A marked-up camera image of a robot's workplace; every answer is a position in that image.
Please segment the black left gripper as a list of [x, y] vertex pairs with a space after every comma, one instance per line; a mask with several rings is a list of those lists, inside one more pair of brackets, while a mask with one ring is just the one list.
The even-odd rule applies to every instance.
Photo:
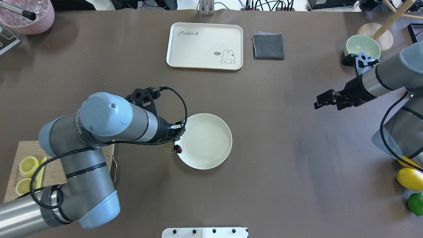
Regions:
[[155, 134], [155, 143], [157, 144], [178, 141], [185, 132], [186, 121], [178, 121], [175, 124], [171, 124], [162, 117], [158, 117], [157, 122], [158, 127]]

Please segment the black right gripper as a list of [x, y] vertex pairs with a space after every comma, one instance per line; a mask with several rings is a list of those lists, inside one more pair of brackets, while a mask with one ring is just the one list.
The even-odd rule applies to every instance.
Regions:
[[330, 89], [316, 97], [314, 109], [319, 109], [327, 105], [336, 105], [337, 110], [347, 107], [358, 107], [364, 103], [376, 99], [376, 96], [369, 93], [364, 87], [363, 76], [357, 76], [345, 84], [343, 90], [335, 92]]

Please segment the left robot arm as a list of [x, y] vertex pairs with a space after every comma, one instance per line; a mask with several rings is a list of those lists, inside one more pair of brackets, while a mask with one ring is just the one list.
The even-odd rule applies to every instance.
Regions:
[[42, 127], [38, 140], [60, 160], [66, 183], [30, 191], [1, 205], [1, 237], [21, 238], [77, 220], [84, 229], [108, 223], [120, 213], [102, 149], [115, 143], [161, 145], [179, 139], [186, 120], [168, 124], [157, 115], [154, 92], [132, 98], [94, 93], [74, 114]]

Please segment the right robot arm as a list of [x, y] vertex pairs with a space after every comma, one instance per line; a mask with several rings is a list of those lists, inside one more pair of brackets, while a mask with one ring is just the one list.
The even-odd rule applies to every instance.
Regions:
[[422, 165], [423, 46], [416, 42], [348, 81], [343, 90], [328, 90], [316, 98], [314, 108], [336, 105], [337, 110], [358, 107], [403, 89], [403, 95], [384, 114], [372, 143], [392, 158], [416, 159]]

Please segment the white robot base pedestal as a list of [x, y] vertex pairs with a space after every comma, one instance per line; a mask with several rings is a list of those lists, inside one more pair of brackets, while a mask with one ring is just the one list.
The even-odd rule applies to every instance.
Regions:
[[244, 227], [185, 227], [166, 228], [162, 238], [248, 238], [249, 232]]

